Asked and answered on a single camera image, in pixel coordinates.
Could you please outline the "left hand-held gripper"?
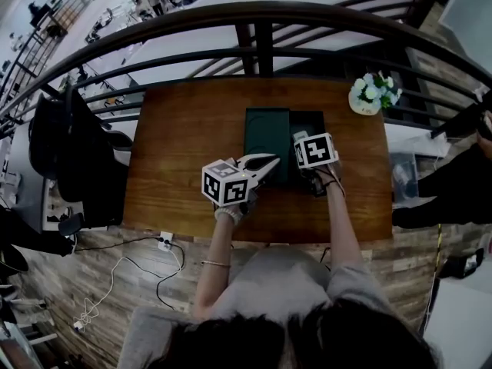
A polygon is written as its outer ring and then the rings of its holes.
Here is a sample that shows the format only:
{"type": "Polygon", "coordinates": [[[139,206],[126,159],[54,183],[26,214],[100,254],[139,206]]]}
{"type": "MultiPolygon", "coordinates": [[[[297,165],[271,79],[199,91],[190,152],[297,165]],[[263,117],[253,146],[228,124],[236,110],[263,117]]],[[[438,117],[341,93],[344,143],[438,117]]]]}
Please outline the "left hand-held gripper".
{"type": "Polygon", "coordinates": [[[280,161],[277,155],[269,153],[214,161],[201,170],[201,193],[218,208],[247,203],[251,192],[273,173],[280,161]]]}

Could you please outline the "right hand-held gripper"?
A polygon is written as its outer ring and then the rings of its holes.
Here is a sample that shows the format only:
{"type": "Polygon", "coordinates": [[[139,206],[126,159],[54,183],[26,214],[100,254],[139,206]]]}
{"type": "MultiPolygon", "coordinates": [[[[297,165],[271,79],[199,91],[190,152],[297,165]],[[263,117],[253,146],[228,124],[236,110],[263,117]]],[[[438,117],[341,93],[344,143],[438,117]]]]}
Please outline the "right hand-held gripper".
{"type": "Polygon", "coordinates": [[[317,168],[338,162],[338,152],[334,148],[331,135],[325,132],[309,136],[306,131],[298,131],[293,134],[293,139],[300,176],[316,198],[325,196],[326,187],[317,173],[317,168]]]}

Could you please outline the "dark green box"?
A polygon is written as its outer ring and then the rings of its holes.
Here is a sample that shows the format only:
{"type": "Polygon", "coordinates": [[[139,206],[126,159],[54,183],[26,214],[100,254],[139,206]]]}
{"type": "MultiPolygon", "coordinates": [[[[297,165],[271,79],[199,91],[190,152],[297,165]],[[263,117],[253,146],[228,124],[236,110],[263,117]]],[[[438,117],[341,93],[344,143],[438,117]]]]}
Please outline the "dark green box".
{"type": "Polygon", "coordinates": [[[288,108],[248,108],[244,123],[244,153],[272,153],[281,158],[271,183],[278,187],[308,188],[294,153],[294,134],[325,133],[322,111],[293,111],[288,108]]]}

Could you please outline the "person's right forearm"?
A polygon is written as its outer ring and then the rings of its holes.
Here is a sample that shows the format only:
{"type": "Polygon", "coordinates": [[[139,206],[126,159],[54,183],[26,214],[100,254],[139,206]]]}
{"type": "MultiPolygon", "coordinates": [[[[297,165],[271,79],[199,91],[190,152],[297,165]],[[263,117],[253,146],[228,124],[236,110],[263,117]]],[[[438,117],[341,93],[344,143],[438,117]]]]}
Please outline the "person's right forearm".
{"type": "Polygon", "coordinates": [[[324,165],[320,176],[327,193],[331,236],[331,270],[363,265],[361,248],[348,214],[345,193],[335,163],[324,165]]]}

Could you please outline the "white pot of artificial flowers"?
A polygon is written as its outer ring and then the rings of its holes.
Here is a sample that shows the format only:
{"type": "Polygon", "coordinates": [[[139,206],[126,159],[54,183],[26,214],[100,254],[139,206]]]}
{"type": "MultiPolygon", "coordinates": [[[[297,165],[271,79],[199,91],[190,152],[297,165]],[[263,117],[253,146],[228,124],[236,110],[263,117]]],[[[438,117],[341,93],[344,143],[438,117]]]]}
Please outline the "white pot of artificial flowers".
{"type": "Polygon", "coordinates": [[[381,109],[394,107],[402,93],[391,76],[385,76],[382,71],[368,72],[351,86],[348,103],[353,112],[374,116],[381,109]]]}

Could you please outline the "dark metal railing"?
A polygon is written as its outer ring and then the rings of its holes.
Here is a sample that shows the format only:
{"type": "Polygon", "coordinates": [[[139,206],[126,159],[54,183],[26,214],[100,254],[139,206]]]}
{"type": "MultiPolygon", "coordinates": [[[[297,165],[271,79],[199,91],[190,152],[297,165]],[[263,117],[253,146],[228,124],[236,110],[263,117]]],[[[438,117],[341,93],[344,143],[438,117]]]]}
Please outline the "dark metal railing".
{"type": "Polygon", "coordinates": [[[11,136],[23,123],[24,117],[32,110],[27,101],[34,93],[42,91],[49,98],[60,98],[61,93],[52,87],[52,82],[72,69],[162,36],[224,26],[239,29],[241,34],[236,46],[151,58],[90,77],[84,80],[84,85],[101,83],[137,71],[195,61],[203,62],[203,66],[189,75],[192,81],[212,76],[229,78],[233,75],[273,78],[280,73],[274,67],[276,58],[363,62],[362,55],[311,47],[312,42],[332,35],[355,32],[432,55],[486,85],[489,92],[482,98],[474,98],[466,108],[445,102],[444,107],[455,111],[455,116],[441,117],[440,126],[431,130],[433,136],[442,133],[463,134],[473,127],[482,112],[492,111],[492,75],[470,59],[440,46],[407,24],[407,20],[413,18],[426,1],[349,0],[337,5],[234,2],[154,18],[101,38],[38,76],[0,111],[0,139],[11,136]]]}

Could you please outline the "clear plastic bin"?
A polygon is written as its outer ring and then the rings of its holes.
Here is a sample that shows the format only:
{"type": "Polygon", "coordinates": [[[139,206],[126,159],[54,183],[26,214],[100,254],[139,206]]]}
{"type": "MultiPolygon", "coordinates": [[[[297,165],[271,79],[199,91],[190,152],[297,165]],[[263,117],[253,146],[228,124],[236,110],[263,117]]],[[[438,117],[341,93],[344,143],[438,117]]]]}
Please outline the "clear plastic bin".
{"type": "Polygon", "coordinates": [[[418,205],[421,202],[419,180],[437,170],[450,150],[450,142],[445,135],[431,138],[426,134],[390,139],[388,150],[393,209],[418,205]]]}

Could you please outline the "person's grey shirt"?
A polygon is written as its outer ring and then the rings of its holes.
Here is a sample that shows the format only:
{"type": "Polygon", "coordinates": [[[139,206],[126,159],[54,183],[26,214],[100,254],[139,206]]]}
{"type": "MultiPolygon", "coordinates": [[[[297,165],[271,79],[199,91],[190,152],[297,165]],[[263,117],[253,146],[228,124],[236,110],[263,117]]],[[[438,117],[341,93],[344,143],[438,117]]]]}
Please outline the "person's grey shirt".
{"type": "MultiPolygon", "coordinates": [[[[343,264],[328,270],[303,251],[273,246],[233,267],[230,283],[214,304],[211,316],[264,315],[269,320],[285,321],[291,314],[306,315],[316,305],[338,298],[392,312],[381,286],[364,265],[343,264]]],[[[117,369],[144,369],[164,354],[175,326],[196,323],[186,314],[159,307],[135,309],[117,369]]]]}

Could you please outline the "black office chair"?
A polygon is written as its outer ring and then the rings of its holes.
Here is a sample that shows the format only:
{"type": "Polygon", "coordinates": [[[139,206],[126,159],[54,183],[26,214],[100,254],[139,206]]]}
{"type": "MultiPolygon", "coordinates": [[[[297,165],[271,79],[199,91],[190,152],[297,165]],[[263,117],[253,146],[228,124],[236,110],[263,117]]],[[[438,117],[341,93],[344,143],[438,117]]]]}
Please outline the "black office chair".
{"type": "Polygon", "coordinates": [[[64,201],[82,210],[61,221],[63,235],[122,222],[128,166],[116,151],[132,141],[106,131],[80,94],[67,87],[56,99],[39,96],[29,125],[29,160],[36,172],[54,180],[64,201]]]}

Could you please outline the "grey desk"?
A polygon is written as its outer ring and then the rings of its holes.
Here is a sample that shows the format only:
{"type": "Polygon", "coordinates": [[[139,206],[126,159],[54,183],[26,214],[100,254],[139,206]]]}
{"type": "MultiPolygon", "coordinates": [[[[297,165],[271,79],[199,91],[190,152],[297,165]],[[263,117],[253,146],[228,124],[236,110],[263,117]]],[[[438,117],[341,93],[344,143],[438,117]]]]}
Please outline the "grey desk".
{"type": "Polygon", "coordinates": [[[66,208],[70,208],[73,214],[82,212],[82,203],[64,201],[57,184],[52,185],[33,169],[28,155],[28,132],[29,123],[15,129],[8,155],[7,177],[20,176],[16,202],[10,206],[35,231],[57,231],[58,222],[51,222],[48,217],[60,218],[66,208]]]}

